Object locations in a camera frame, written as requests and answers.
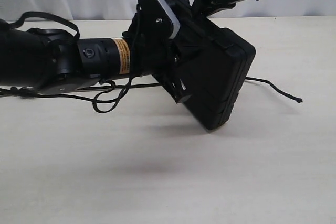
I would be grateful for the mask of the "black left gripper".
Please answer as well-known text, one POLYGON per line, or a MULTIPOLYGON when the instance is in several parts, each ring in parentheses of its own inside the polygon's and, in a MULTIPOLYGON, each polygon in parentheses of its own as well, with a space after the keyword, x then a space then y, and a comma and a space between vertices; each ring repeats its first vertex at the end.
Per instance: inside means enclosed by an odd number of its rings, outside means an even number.
MULTIPOLYGON (((152 75, 165 68, 172 61, 171 40, 145 36, 140 26, 140 11, 137 11, 128 30, 122 33, 122 76, 152 75)), ((176 103, 186 102, 191 96, 174 69, 157 74, 157 81, 176 103)))

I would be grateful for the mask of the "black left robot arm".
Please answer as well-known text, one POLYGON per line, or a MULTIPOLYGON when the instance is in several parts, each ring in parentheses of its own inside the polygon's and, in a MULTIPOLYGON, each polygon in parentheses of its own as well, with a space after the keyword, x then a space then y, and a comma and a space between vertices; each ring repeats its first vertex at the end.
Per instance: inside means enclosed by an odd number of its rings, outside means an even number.
POLYGON ((176 102, 190 94, 165 49, 154 59, 141 49, 138 34, 121 38, 80 38, 72 22, 45 12, 25 12, 1 21, 1 85, 7 95, 59 96, 97 83, 152 74, 176 102))

